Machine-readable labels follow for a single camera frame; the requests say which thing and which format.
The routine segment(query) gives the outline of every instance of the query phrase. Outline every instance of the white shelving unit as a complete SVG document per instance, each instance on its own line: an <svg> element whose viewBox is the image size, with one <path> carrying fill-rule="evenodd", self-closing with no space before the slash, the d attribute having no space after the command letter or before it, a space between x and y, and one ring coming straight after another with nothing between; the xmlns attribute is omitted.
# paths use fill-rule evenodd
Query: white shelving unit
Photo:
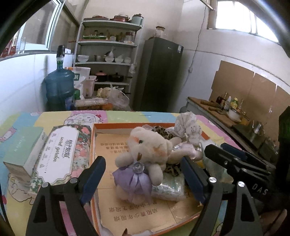
<svg viewBox="0 0 290 236"><path fill-rule="evenodd" d="M90 28L91 30L106 30L106 29L114 29L114 30L122 30L123 31L134 31L135 32L135 37L134 37L134 44L126 44L123 42L113 42L109 40L83 40L81 33L85 28ZM114 46L118 51L124 52L126 55L130 54L131 55L131 62L133 64L136 64L136 55L138 52L139 48L139 42L140 38L142 35L142 25L136 25L128 22L119 22L119 21L111 21L111 20L94 20L94 19L84 19L79 27L78 35L77 35L77 42L76 42L76 47L75 47L75 54L74 54L74 59L73 59L73 66L84 66L84 67L92 67L98 66L101 68L101 66L106 66L108 71L113 71L114 73L117 72L118 69L122 69L122 71L127 71L127 76L124 75L125 80L124 82L95 82L95 84L98 85L124 85L126 88L127 93L130 93L131 90L131 84L132 84L132 79L133 75L129 73L129 68L131 64L128 63L116 63L116 62L96 62L96 61L91 61L94 58L94 53L97 50L102 50L102 48L111 48ZM85 55L90 56L89 61L87 62L78 62L77 61L77 55L81 54L79 52L88 52Z"/></svg>

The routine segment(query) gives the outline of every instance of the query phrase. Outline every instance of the gray refrigerator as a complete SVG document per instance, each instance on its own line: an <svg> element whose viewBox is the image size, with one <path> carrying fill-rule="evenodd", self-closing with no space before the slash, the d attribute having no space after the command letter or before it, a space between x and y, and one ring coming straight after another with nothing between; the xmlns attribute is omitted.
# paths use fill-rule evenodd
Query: gray refrigerator
<svg viewBox="0 0 290 236"><path fill-rule="evenodd" d="M167 112L183 47L162 38L144 43L133 110Z"/></svg>

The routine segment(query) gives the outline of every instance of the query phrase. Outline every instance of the blue gripper pad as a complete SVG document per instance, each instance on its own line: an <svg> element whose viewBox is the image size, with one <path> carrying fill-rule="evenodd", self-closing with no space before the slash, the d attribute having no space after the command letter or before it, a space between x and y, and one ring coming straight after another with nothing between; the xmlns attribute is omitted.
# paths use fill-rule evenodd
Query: blue gripper pad
<svg viewBox="0 0 290 236"><path fill-rule="evenodd" d="M194 197L203 204L209 197L207 174L189 157L183 157L180 165L185 180L194 194Z"/></svg>
<svg viewBox="0 0 290 236"><path fill-rule="evenodd" d="M91 165L91 167L89 169L85 169L82 172L82 174L85 171L89 171L87 173L90 173L90 175L87 177L87 181L84 183L84 186L82 189L82 195L80 196L80 201L82 205L85 205L87 202L89 202L92 199L98 187L98 184L105 172L105 169L106 169L105 158L102 156L98 156L96 160L93 162L93 164Z"/></svg>
<svg viewBox="0 0 290 236"><path fill-rule="evenodd" d="M229 152L230 154L236 156L236 157L239 158L241 161L247 161L247 158L248 158L248 157L247 157L247 155L245 154L245 152L243 152L242 150L239 150L239 149L237 149L237 148L235 148L235 147L233 147L233 146L231 146L231 145L229 145L229 144L227 144L227 143L222 143L222 144L220 145L220 147L221 147L223 150Z"/></svg>

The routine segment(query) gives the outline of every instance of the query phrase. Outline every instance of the electrical cord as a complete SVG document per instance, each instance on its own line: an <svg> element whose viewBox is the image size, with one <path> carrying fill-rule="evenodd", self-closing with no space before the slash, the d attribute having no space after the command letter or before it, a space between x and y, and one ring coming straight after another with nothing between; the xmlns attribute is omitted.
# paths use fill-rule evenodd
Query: electrical cord
<svg viewBox="0 0 290 236"><path fill-rule="evenodd" d="M3 212L3 217L4 217L7 225L11 228L10 223L8 221L8 217L7 217L6 211L5 211L4 202L3 202L3 199L2 199L1 183L0 183L0 205L1 205L1 210Z"/></svg>
<svg viewBox="0 0 290 236"><path fill-rule="evenodd" d="M201 24L201 27L200 27L200 32L199 32L199 34L198 34L198 38L197 38L197 45L196 45L196 49L195 49L195 51L194 51L194 55L193 55L193 57L192 57L192 62L191 62L191 65L190 65L190 67L189 67L189 68L191 68L191 67L192 67L192 65L193 65L194 57L195 57L195 54L196 54L196 51L197 51L197 48L198 48L198 43L199 43L199 36L200 36L200 34L201 34L201 30L202 30L203 23L204 23L204 19L205 19L205 10L206 10L206 6L205 6L205 8L204 8L204 15L203 15L203 20L202 20L202 24ZM181 92L182 92L182 90L183 90L183 88L184 88L184 86L185 86L186 82L188 81L189 74L191 74L191 72L189 72L189 71L188 71L188 74L187 74L186 80L185 80L185 82L184 82L184 84L183 84L183 86L182 86L182 88L181 88Z"/></svg>

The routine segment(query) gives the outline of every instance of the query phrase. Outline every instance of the blue water bottle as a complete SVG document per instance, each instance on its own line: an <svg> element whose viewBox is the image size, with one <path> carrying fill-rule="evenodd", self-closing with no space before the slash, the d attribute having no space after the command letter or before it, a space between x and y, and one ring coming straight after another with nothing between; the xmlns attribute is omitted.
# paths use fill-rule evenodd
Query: blue water bottle
<svg viewBox="0 0 290 236"><path fill-rule="evenodd" d="M63 69L65 46L57 48L57 69L49 73L44 79L46 85L46 97L49 111L75 110L74 77L70 70Z"/></svg>

